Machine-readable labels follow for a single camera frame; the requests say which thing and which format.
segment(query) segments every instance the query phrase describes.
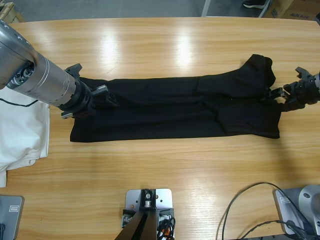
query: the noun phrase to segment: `person's foot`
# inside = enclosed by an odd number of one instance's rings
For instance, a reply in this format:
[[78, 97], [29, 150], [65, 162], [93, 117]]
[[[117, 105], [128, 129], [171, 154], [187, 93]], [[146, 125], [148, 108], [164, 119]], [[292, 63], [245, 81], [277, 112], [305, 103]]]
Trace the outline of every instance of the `person's foot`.
[[243, 2], [243, 6], [248, 9], [256, 8], [263, 9], [266, 5], [266, 0], [247, 0]]

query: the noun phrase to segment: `wood grain surface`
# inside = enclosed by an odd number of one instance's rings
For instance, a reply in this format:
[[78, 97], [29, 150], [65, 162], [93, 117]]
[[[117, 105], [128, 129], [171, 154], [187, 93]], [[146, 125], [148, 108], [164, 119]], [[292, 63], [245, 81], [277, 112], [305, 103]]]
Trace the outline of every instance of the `wood grain surface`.
[[[119, 18], [16, 23], [36, 50], [61, 68], [81, 63], [87, 78], [220, 74], [251, 54], [272, 58], [274, 87], [296, 81], [296, 67], [319, 72], [316, 22], [267, 18]], [[51, 108], [49, 156], [8, 172], [2, 195], [25, 198], [19, 240], [112, 240], [130, 189], [170, 188], [177, 240], [221, 238], [232, 197], [269, 181], [282, 188], [320, 184], [320, 104], [283, 113], [280, 139], [255, 135], [192, 139], [69, 141], [73, 119]], [[226, 238], [279, 219], [273, 189], [256, 186], [236, 200]], [[281, 234], [280, 225], [249, 236]]]

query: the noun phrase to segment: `black trousers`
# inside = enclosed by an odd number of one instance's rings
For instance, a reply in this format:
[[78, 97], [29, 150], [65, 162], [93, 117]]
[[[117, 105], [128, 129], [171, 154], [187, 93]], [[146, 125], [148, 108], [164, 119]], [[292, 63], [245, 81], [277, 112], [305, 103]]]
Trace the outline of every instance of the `black trousers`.
[[106, 84], [117, 106], [96, 100], [97, 114], [76, 119], [72, 142], [221, 137], [255, 134], [279, 138], [280, 105], [261, 101], [276, 80], [272, 60], [252, 55], [239, 69], [199, 77], [153, 79], [81, 78], [91, 88]]

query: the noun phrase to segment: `white shirt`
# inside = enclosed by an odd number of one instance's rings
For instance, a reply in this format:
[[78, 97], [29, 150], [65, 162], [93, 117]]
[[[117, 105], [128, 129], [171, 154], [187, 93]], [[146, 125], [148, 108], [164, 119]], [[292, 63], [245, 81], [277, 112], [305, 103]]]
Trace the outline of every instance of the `white shirt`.
[[[35, 100], [7, 87], [0, 90], [0, 98], [21, 105]], [[48, 156], [49, 132], [48, 104], [38, 101], [23, 107], [0, 101], [0, 188], [6, 186], [6, 170], [31, 166]]]

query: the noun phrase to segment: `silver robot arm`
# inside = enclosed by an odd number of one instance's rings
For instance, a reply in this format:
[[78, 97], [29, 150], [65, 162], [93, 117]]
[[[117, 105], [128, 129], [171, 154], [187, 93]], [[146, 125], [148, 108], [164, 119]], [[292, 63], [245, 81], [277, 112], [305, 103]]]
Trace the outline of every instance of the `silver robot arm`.
[[0, 20], [0, 90], [5, 86], [56, 106], [63, 118], [85, 118], [96, 113], [94, 97], [106, 94], [106, 101], [115, 106], [115, 99], [103, 85], [90, 89], [80, 81], [80, 64], [63, 70], [37, 52], [12, 27]]

